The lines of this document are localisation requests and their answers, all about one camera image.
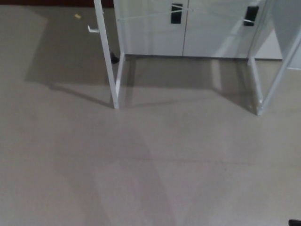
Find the black handle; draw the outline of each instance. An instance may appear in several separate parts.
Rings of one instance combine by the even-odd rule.
[[[254,26],[259,6],[248,6],[244,19],[244,26]]]
[[[172,24],[180,24],[182,20],[182,12],[175,12],[174,11],[179,11],[182,10],[183,4],[180,3],[173,3],[171,5],[171,23]]]

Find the floor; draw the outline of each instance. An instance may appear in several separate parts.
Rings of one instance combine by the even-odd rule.
[[[1,226],[301,218],[301,72],[287,72],[257,117],[245,62],[128,59],[114,111],[88,24],[92,9],[0,7]]]

